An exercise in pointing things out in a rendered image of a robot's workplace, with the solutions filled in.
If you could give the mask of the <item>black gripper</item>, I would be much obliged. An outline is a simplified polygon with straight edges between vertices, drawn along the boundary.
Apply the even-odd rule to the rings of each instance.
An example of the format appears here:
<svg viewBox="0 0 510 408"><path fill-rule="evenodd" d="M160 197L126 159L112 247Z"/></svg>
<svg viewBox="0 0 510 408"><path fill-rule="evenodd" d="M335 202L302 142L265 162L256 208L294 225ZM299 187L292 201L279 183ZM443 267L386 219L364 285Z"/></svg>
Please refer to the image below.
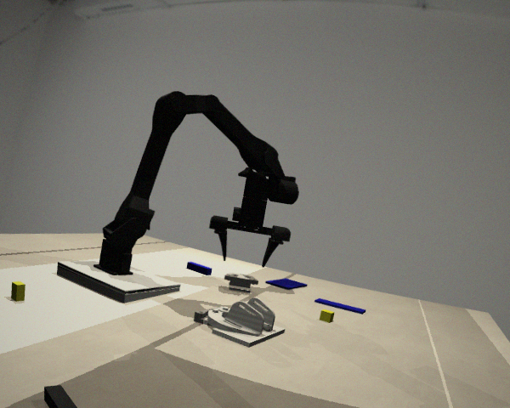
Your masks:
<svg viewBox="0 0 510 408"><path fill-rule="evenodd" d="M283 241L290 242L291 231L288 228L274 225L272 228L263 227L266 205L267 201L243 197L239 223L228 221L228 218L225 217L211 217L209 229L214 230L214 234L218 234L224 261L226 258L227 229L241 230L261 235L271 235L265 255L263 257L262 267L264 267L268 262L270 255L272 255L275 249L279 245L284 244ZM243 224L248 226L241 227ZM253 228L253 226L259 227L259 229Z"/></svg>

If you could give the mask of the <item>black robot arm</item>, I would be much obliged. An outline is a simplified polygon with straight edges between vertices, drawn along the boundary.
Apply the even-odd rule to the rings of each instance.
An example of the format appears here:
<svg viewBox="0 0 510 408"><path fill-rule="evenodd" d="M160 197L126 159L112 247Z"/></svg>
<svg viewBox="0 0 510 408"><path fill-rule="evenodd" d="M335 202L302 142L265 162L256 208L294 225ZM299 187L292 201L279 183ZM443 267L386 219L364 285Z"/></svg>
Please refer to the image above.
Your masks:
<svg viewBox="0 0 510 408"><path fill-rule="evenodd" d="M150 230L155 211L149 209L159 167L168 142L189 114L204 114L236 146L249 166L238 173L246 177L244 197L293 204L299 191L296 177L285 176L278 152L265 141L255 137L219 99L209 95L185 95L173 91L156 101L152 117L152 132L133 180L133 187L116 213L115 220L103 228L99 264L96 269L110 275L132 275L130 265L136 240ZM257 172L254 172L256 170ZM266 177L269 178L266 178Z"/></svg>

